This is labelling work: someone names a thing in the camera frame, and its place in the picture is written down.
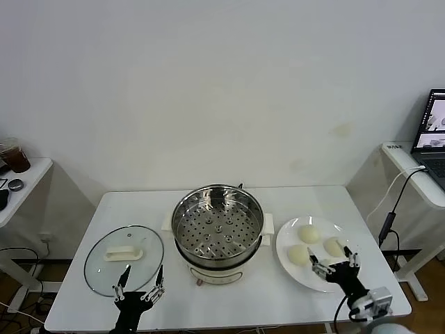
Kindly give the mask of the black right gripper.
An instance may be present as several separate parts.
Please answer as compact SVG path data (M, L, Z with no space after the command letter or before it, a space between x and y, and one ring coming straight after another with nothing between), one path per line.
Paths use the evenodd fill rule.
M349 247L344 246L343 252L347 260L327 267L318 261L311 248L307 248L307 252L311 269L318 277L325 278L329 283L338 284L350 299L358 299L367 295L368 290L358 278L358 271L361 267L358 253L354 253Z

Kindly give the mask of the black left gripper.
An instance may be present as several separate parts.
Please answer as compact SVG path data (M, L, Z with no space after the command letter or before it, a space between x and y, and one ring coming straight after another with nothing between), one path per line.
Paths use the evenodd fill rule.
M114 333L136 333L142 314L152 309L165 292L163 286L163 265L159 267L154 287L149 292L125 292L124 288L129 279L131 265L128 264L118 283L112 286L115 293L115 306L119 310L118 319L113 329Z

